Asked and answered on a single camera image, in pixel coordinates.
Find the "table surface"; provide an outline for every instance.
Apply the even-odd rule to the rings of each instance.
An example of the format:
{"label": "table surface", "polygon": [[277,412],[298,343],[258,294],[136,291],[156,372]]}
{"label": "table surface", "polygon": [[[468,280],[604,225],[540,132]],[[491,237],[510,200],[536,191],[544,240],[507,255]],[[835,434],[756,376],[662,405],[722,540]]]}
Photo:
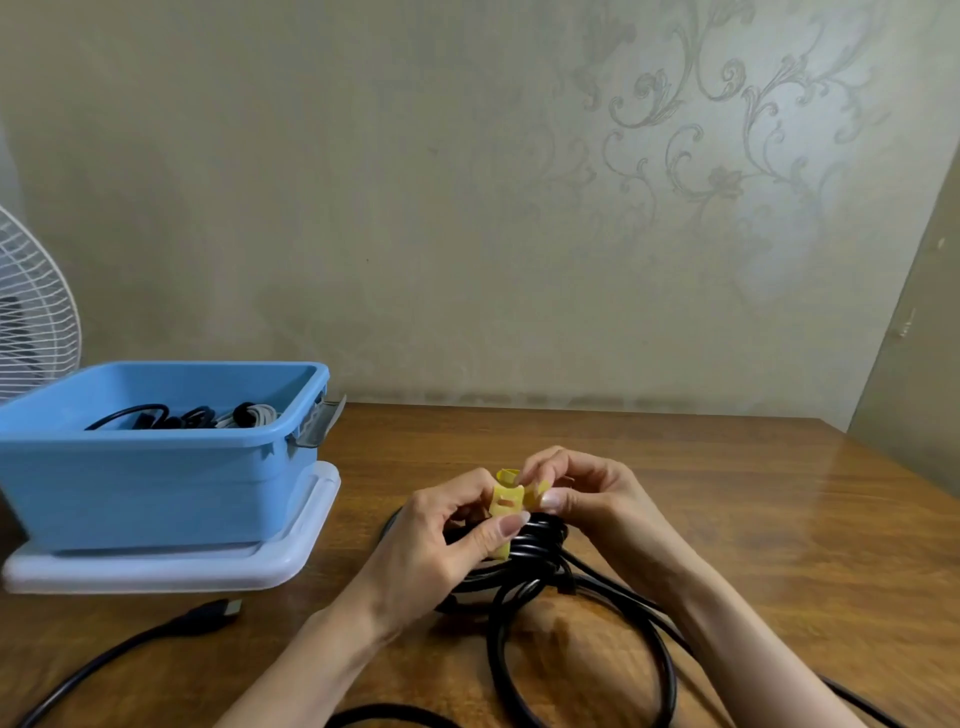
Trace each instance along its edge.
{"label": "table surface", "polygon": [[[912,728],[960,724],[960,502],[819,421],[351,404],[321,449],[343,486],[303,571],[244,596],[214,635],[150,644],[104,668],[44,725],[205,726],[364,562],[417,488],[562,444],[622,460],[662,511],[814,669]],[[0,511],[0,557],[22,540]],[[568,547],[604,566],[576,531]],[[0,594],[0,720],[70,671],[202,595]],[[483,624],[430,616],[384,649],[343,705],[396,701],[505,726]],[[730,725],[704,674],[682,677],[674,725]],[[657,705],[640,637],[586,599],[545,593],[508,662],[551,726],[640,726]]]}

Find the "blue plastic bin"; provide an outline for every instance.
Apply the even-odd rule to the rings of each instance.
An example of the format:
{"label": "blue plastic bin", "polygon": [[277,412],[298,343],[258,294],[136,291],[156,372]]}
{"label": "blue plastic bin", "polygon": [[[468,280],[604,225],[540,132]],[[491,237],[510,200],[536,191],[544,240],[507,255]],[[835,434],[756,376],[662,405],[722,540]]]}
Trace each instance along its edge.
{"label": "blue plastic bin", "polygon": [[[286,523],[315,449],[288,443],[329,379],[308,362],[117,362],[0,405],[0,488],[31,540],[51,551],[259,542]],[[171,414],[243,401],[278,417],[247,429],[131,430],[125,407]]]}

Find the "bin handle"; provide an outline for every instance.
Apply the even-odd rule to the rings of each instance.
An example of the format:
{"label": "bin handle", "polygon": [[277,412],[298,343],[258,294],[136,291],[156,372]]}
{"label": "bin handle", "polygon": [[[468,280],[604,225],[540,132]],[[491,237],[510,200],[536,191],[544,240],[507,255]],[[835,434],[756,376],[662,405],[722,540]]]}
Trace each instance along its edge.
{"label": "bin handle", "polygon": [[326,439],[327,433],[337,424],[346,405],[347,395],[340,397],[340,401],[314,402],[300,423],[300,435],[291,432],[287,435],[287,442],[298,448],[318,448]]}

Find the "wall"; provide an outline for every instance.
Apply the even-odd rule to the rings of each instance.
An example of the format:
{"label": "wall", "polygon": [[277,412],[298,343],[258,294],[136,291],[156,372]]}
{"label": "wall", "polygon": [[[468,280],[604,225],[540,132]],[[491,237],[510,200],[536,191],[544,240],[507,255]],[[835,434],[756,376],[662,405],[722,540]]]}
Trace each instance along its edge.
{"label": "wall", "polygon": [[850,432],[960,496],[960,155]]}
{"label": "wall", "polygon": [[87,363],[844,427],[960,134],[956,3],[18,0]]}

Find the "cable connector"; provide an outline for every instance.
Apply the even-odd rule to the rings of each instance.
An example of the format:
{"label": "cable connector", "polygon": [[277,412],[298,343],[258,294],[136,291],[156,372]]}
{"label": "cable connector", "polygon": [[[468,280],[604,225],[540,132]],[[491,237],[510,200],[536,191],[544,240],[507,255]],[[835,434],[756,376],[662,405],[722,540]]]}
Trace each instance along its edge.
{"label": "cable connector", "polygon": [[196,637],[223,629],[236,621],[241,599],[215,599],[174,617],[161,627],[169,637]]}

